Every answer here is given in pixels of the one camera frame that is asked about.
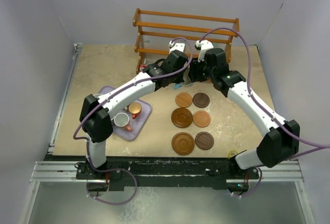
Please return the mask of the blue mug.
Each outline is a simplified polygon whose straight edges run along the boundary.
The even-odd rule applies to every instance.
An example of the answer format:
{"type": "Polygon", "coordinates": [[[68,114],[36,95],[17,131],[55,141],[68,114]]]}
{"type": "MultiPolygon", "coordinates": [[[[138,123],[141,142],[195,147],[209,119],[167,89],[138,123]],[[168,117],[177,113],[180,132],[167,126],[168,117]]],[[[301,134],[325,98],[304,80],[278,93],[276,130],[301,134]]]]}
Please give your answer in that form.
{"type": "Polygon", "coordinates": [[[174,86],[173,86],[173,89],[176,90],[176,89],[179,89],[181,87],[189,87],[192,85],[192,82],[182,82],[182,83],[176,83],[174,86]]]}

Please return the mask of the dark walnut coaster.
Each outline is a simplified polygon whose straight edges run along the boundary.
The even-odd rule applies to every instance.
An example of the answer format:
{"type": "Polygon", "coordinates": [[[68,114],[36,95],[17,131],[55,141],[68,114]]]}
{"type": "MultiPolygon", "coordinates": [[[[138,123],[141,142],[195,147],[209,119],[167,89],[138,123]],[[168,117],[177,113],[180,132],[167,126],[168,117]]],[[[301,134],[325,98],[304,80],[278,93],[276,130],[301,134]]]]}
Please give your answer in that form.
{"type": "Polygon", "coordinates": [[[195,137],[195,144],[202,150],[209,150],[214,145],[214,138],[208,132],[199,132],[195,137]]]}
{"type": "Polygon", "coordinates": [[[193,96],[193,103],[199,108],[205,108],[210,103],[210,98],[207,94],[198,92],[193,96]]]}

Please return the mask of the brown ringed wooden saucer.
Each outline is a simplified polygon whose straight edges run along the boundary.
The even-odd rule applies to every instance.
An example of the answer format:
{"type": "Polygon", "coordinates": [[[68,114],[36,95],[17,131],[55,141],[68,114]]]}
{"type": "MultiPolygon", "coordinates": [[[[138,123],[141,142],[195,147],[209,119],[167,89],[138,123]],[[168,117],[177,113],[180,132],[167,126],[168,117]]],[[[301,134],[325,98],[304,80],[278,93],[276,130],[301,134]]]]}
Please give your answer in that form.
{"type": "Polygon", "coordinates": [[[171,114],[172,123],[179,128],[189,127],[193,121],[193,114],[186,108],[177,108],[171,114]]]}

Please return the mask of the light wooden coaster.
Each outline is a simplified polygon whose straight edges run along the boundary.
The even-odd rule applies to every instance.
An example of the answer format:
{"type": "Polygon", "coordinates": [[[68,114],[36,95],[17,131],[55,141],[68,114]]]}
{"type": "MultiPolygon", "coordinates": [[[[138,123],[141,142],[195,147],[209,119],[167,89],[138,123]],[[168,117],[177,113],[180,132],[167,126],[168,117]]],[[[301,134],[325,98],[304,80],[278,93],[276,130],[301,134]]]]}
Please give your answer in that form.
{"type": "Polygon", "coordinates": [[[199,110],[194,113],[193,122],[198,127],[207,127],[211,122],[211,117],[209,113],[199,110]]]}
{"type": "Polygon", "coordinates": [[[187,108],[189,107],[193,102],[193,98],[190,94],[186,92],[179,93],[175,97],[175,103],[182,108],[187,108]]]}

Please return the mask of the grey cup with orange handle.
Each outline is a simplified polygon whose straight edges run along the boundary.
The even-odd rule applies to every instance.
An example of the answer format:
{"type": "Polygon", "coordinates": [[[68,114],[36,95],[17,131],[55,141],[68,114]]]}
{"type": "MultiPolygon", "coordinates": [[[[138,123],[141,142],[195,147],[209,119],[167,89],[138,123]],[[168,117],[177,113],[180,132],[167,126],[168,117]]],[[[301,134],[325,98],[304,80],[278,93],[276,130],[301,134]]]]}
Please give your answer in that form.
{"type": "Polygon", "coordinates": [[[114,117],[114,123],[117,127],[121,128],[122,130],[126,130],[129,132],[132,132],[132,128],[130,127],[130,119],[128,114],[126,113],[118,113],[115,117],[114,117]]]}

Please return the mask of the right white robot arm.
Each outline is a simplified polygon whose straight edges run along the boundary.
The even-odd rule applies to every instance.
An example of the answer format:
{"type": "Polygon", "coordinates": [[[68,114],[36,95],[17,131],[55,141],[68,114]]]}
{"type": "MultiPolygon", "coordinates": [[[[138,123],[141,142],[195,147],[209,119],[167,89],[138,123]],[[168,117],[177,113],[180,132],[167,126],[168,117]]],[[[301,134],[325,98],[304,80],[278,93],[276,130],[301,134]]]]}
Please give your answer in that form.
{"type": "Polygon", "coordinates": [[[243,177],[252,167],[272,168],[298,153],[299,124],[279,116],[254,91],[249,90],[244,76],[229,69],[221,48],[201,50],[198,58],[190,63],[189,78],[192,82],[210,80],[216,90],[244,111],[262,136],[258,147],[232,158],[229,172],[233,177],[243,177]]]}

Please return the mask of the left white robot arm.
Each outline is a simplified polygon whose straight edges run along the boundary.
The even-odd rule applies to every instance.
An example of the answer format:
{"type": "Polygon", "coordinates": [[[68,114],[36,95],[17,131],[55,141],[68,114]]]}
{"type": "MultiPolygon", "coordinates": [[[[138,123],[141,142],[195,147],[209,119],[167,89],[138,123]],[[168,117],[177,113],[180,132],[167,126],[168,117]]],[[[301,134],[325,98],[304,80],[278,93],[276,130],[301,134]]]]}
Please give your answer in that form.
{"type": "Polygon", "coordinates": [[[147,65],[137,76],[112,92],[99,98],[92,94],[85,97],[79,117],[80,124],[73,138],[85,139],[87,142],[90,175],[100,179],[111,171],[106,169],[105,144],[113,133],[111,121],[117,113],[147,94],[171,83],[181,82],[192,58],[179,50],[173,50],[166,59],[147,65]]]}

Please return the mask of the red and white staple box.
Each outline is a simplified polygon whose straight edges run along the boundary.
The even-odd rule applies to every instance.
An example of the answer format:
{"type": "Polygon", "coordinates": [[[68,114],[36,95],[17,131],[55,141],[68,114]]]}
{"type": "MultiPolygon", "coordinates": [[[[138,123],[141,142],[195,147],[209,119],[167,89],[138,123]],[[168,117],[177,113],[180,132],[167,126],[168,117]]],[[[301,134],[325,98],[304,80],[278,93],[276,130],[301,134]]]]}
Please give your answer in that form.
{"type": "Polygon", "coordinates": [[[139,66],[139,71],[142,72],[146,68],[146,65],[140,65],[139,66]]]}

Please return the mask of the wooden three-tier shelf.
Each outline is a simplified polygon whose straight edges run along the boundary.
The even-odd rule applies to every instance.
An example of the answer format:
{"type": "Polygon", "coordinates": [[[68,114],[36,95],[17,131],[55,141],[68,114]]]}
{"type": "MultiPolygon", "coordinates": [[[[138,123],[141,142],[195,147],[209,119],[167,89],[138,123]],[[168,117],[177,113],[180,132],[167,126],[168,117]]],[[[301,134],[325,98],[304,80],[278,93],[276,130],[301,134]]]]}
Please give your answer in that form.
{"type": "Polygon", "coordinates": [[[165,55],[168,52],[168,41],[176,37],[184,37],[195,43],[213,25],[220,25],[240,31],[238,18],[227,19],[201,15],[150,11],[136,9],[133,26],[137,28],[137,39],[134,51],[139,59],[136,72],[139,73],[145,65],[145,60],[165,55]]]}

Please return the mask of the lavender plastic tray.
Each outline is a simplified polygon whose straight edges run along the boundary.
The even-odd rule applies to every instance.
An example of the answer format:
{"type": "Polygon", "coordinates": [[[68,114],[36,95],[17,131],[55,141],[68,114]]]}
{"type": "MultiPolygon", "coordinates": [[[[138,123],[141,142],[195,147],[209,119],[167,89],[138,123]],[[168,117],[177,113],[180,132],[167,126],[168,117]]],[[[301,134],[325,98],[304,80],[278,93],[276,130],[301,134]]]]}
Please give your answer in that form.
{"type": "Polygon", "coordinates": [[[126,113],[129,116],[128,125],[132,128],[132,131],[130,132],[127,129],[122,129],[121,127],[116,126],[114,123],[114,120],[111,119],[111,121],[107,122],[107,124],[105,126],[105,129],[108,133],[110,132],[110,130],[112,130],[113,134],[116,134],[117,136],[119,136],[125,140],[128,140],[128,141],[134,140],[138,136],[138,134],[142,130],[145,122],[147,121],[149,115],[152,112],[152,106],[149,103],[147,103],[143,100],[140,100],[140,99],[137,99],[134,102],[139,103],[142,107],[140,114],[135,119],[133,119],[132,114],[128,110],[125,109],[127,106],[123,107],[122,109],[120,109],[117,112],[117,114],[126,113]]]}

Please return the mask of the yellow tape roll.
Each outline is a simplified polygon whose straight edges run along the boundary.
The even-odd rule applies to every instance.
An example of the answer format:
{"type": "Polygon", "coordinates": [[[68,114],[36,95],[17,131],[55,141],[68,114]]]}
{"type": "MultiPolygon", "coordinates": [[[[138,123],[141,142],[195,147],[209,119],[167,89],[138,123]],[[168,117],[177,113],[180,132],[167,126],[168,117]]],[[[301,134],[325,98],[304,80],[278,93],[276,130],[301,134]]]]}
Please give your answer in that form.
{"type": "Polygon", "coordinates": [[[228,159],[234,159],[237,155],[238,155],[238,152],[237,151],[231,150],[231,151],[229,151],[227,157],[228,157],[228,159]]]}

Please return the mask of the black base bar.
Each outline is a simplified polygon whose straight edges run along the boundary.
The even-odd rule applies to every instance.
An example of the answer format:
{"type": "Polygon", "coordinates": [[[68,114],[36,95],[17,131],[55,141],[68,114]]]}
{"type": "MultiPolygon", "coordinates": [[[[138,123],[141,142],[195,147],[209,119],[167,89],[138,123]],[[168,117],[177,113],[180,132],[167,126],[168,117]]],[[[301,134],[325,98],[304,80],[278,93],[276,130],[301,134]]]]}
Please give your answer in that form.
{"type": "Polygon", "coordinates": [[[77,162],[76,178],[95,191],[123,191],[126,187],[207,187],[248,190],[248,180],[259,179],[257,168],[242,170],[228,158],[107,157],[106,169],[93,171],[88,161],[77,162]]]}

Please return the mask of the metal table edge rail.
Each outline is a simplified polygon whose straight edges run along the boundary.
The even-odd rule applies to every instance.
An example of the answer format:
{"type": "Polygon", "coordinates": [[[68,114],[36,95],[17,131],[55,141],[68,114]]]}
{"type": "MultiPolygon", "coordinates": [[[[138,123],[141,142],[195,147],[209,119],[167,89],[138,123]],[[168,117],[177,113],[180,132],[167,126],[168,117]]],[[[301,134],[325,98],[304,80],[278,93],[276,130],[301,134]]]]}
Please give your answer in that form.
{"type": "Polygon", "coordinates": [[[63,94],[63,97],[62,97],[62,100],[61,100],[61,103],[59,106],[59,110],[58,110],[58,113],[56,116],[54,128],[52,131],[50,142],[48,144],[48,149],[47,149],[46,155],[49,155],[49,154],[52,155],[54,153],[55,143],[56,143],[58,131],[59,131],[59,128],[61,125],[61,120],[62,120],[62,116],[64,113],[65,105],[66,105],[67,98],[68,98],[68,95],[70,92],[70,88],[71,88],[71,84],[72,84],[72,81],[74,78],[75,70],[76,70],[80,55],[81,55],[81,51],[83,49],[82,43],[74,44],[74,46],[75,46],[75,52],[74,52],[74,56],[73,56],[72,67],[71,67],[69,78],[68,78],[68,81],[67,81],[67,84],[66,84],[66,87],[64,90],[64,94],[63,94]]]}

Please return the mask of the aluminium front frame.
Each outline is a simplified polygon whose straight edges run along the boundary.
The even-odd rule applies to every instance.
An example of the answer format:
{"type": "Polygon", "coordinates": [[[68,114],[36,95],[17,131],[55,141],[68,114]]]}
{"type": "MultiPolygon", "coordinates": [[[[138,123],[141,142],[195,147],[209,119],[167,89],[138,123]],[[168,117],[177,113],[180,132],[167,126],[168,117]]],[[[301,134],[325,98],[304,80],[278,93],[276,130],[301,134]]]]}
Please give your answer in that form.
{"type": "Polygon", "coordinates": [[[19,223],[315,223],[297,161],[232,176],[228,160],[81,156],[36,162],[19,223]]]}

